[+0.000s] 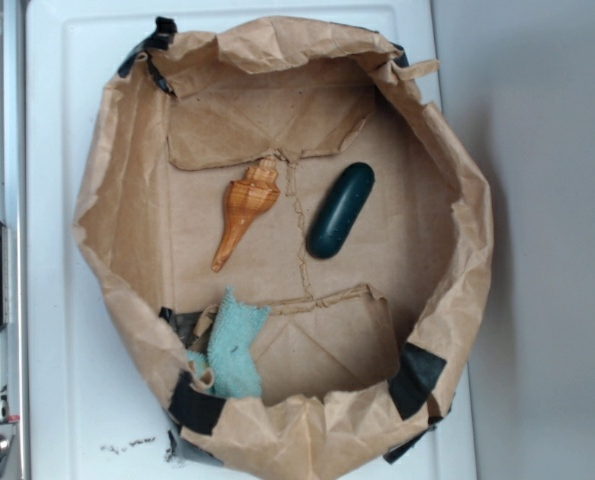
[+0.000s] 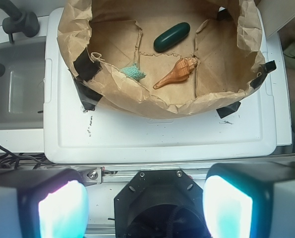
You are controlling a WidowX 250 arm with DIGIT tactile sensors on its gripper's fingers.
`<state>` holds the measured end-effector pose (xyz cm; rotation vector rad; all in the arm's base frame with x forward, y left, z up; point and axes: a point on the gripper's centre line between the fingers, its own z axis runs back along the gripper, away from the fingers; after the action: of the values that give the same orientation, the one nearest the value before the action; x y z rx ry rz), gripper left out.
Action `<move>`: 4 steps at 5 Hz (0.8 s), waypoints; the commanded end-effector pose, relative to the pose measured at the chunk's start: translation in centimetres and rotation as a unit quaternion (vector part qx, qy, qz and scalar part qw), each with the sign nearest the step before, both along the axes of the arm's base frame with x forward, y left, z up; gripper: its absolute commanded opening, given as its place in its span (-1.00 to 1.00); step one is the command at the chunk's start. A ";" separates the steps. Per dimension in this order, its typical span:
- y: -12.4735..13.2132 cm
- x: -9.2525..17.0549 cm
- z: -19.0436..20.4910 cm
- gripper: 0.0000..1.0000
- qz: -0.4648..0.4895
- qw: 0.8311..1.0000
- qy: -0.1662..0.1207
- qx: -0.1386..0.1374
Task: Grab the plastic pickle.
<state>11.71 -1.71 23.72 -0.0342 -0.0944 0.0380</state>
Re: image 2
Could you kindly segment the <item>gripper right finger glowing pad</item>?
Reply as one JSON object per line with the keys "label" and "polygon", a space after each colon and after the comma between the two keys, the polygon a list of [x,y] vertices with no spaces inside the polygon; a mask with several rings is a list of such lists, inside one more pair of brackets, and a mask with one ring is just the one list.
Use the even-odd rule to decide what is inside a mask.
{"label": "gripper right finger glowing pad", "polygon": [[295,238],[295,162],[214,164],[203,211],[214,238]]}

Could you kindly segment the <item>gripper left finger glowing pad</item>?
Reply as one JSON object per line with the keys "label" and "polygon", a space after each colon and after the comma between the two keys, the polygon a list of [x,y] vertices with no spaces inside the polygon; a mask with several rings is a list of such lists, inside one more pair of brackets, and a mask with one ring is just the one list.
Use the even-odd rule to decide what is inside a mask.
{"label": "gripper left finger glowing pad", "polygon": [[0,238],[82,238],[89,198],[74,169],[0,169]]}

